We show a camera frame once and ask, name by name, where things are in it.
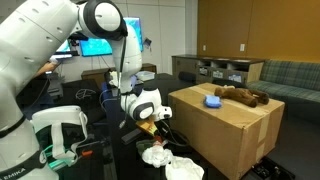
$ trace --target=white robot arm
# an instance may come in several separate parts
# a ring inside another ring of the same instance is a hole
[[[121,106],[132,118],[155,116],[159,120],[171,116],[171,109],[161,105],[158,90],[144,90],[139,97],[131,93],[130,77],[141,69],[141,54],[133,28],[126,26],[111,1],[90,0],[76,5],[69,0],[27,0],[0,26],[1,180],[58,179],[46,164],[33,124],[24,118],[15,97],[75,32],[111,42]]]

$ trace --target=computer screen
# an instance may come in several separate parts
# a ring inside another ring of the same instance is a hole
[[[136,32],[138,37],[140,51],[143,51],[142,43],[142,33],[141,33],[141,23],[140,18],[137,17],[125,17],[124,21],[131,25]],[[108,41],[105,39],[93,39],[89,38],[87,41],[80,40],[80,49],[82,56],[101,56],[101,55],[110,55],[112,54],[112,49]]]
[[[72,57],[71,49],[68,40],[65,40],[63,44],[57,49],[56,53],[51,56],[55,59],[63,59]]]

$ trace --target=gray couch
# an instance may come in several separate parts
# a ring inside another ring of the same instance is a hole
[[[320,63],[266,60],[249,89],[286,103],[286,113],[320,124]]]

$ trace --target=stuffed animal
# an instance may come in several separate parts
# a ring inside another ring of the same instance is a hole
[[[258,103],[269,103],[269,95],[257,90],[217,87],[214,95],[220,98],[232,99],[250,107],[256,107]]]

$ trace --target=black table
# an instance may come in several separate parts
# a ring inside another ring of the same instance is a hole
[[[142,85],[135,87],[137,93],[143,88],[158,88],[162,104],[168,105],[168,94],[170,92],[193,86],[191,82],[175,79],[169,74],[156,74],[154,80],[146,81]],[[112,93],[106,93],[104,98],[114,98]],[[107,119],[109,122],[109,133],[111,145],[113,149],[113,158],[116,167],[118,180],[139,179],[139,180],[162,180],[165,177],[165,166],[154,168],[152,165],[146,164],[138,154],[136,142],[143,139],[152,139],[148,134],[144,134],[136,141],[124,145],[121,142],[121,137],[131,132],[136,128],[135,121],[127,117],[127,123],[119,129],[119,124],[125,118],[124,112],[121,110],[119,100],[107,101],[105,104],[107,111]],[[190,147],[177,147],[174,145],[166,146],[175,156],[189,157],[195,163],[202,166],[205,170],[204,179],[226,179],[219,171],[207,163],[197,152]]]

